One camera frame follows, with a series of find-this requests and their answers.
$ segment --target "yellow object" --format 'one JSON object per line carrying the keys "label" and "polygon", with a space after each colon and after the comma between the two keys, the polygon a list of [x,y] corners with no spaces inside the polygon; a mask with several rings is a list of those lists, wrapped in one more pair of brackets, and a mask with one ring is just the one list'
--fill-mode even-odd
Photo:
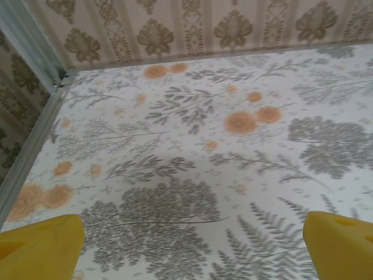
{"label": "yellow object", "polygon": [[373,279],[373,223],[309,212],[303,237],[320,280]]}
{"label": "yellow object", "polygon": [[78,215],[0,234],[0,279],[71,280],[84,242]]}

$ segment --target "patterned wall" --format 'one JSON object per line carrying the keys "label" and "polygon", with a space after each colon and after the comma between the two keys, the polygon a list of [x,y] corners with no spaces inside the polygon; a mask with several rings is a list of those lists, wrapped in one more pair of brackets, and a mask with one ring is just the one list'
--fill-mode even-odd
{"label": "patterned wall", "polygon": [[0,31],[0,184],[49,93]]}
{"label": "patterned wall", "polygon": [[372,0],[34,0],[68,68],[371,38]]}

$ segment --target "yellow plastic part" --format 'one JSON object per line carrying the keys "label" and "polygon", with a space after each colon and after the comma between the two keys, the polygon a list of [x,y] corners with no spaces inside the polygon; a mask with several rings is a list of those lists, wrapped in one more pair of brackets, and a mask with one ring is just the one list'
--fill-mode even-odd
{"label": "yellow plastic part", "polygon": [[71,280],[84,242],[78,215],[0,234],[0,279]]}
{"label": "yellow plastic part", "polygon": [[373,280],[373,223],[309,212],[303,237],[320,280]]}

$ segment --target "wall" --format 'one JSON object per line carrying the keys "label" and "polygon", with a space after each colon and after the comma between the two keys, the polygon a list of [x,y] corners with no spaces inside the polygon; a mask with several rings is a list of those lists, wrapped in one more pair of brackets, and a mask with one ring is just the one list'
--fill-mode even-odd
{"label": "wall", "polygon": [[372,0],[25,1],[68,68],[369,39]]}
{"label": "wall", "polygon": [[49,93],[0,31],[0,184]]}

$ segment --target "floral floor mat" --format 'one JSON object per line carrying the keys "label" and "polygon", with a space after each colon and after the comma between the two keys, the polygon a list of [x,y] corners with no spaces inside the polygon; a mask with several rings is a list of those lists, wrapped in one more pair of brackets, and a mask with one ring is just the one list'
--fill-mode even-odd
{"label": "floral floor mat", "polygon": [[373,45],[80,72],[3,230],[79,214],[74,279],[317,279],[310,210],[373,222]]}

